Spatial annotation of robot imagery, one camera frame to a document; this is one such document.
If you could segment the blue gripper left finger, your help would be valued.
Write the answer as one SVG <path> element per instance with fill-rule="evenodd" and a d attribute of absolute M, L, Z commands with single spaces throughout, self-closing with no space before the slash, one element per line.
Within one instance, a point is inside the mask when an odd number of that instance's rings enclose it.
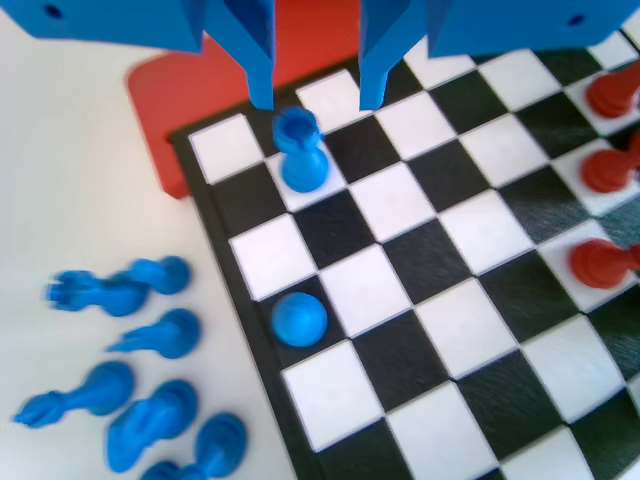
<path fill-rule="evenodd" d="M 199 53 L 209 36 L 244 69 L 252 104 L 274 107 L 273 1 L 4 0 L 1 8 L 42 39 Z"/>

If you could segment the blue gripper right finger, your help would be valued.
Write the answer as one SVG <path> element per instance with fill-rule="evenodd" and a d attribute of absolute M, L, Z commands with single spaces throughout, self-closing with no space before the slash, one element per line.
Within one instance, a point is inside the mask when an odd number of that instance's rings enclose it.
<path fill-rule="evenodd" d="M 390 70 L 421 39 L 430 57 L 563 50 L 603 41 L 637 1 L 362 1 L 360 108 L 381 107 Z"/>

